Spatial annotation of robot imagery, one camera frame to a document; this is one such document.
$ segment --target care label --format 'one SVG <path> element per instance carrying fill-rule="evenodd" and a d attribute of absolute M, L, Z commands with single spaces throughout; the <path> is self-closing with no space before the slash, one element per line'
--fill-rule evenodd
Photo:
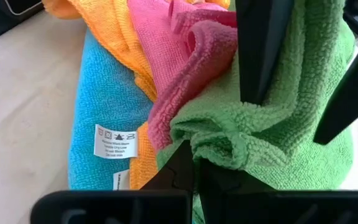
<path fill-rule="evenodd" d="M 113 183 L 112 189 L 113 190 L 129 190 L 129 170 L 124 170 L 121 172 L 116 172 L 112 175 Z"/>
<path fill-rule="evenodd" d="M 93 154 L 105 159 L 137 157 L 136 131 L 111 131 L 97 124 Z"/>

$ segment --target orange microfiber cloth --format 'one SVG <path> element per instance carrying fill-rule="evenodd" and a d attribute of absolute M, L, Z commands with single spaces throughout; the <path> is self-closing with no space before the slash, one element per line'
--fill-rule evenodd
<path fill-rule="evenodd" d="M 135 73 L 140 89 L 155 101 L 152 72 L 136 36 L 126 0 L 42 0 L 45 10 L 61 19 L 82 17 L 98 42 Z"/>
<path fill-rule="evenodd" d="M 148 128 L 149 125 L 145 122 L 137 129 L 137 157 L 131 158 L 129 165 L 131 190 L 139 190 L 158 172 L 156 155 L 154 154 L 149 137 L 147 137 Z"/>

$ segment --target pink towel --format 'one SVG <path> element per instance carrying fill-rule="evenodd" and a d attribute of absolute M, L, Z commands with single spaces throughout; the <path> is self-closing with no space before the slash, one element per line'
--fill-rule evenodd
<path fill-rule="evenodd" d="M 159 151 L 171 143 L 169 123 L 178 110 L 230 66 L 236 14 L 180 0 L 128 0 L 128 7 L 157 89 L 149 138 Z"/>

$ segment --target light wood table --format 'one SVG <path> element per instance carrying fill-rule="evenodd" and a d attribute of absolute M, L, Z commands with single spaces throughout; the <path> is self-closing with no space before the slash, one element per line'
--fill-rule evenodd
<path fill-rule="evenodd" d="M 41 12 L 0 36 L 0 224 L 67 188 L 67 152 L 86 25 Z"/>

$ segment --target blue towel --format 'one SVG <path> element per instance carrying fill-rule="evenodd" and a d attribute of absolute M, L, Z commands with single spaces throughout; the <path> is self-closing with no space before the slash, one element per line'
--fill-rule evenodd
<path fill-rule="evenodd" d="M 129 169 L 129 159 L 93 155 L 95 124 L 113 131 L 136 131 L 152 102 L 135 85 L 134 73 L 86 31 L 68 158 L 71 189 L 112 190 L 113 173 Z"/>

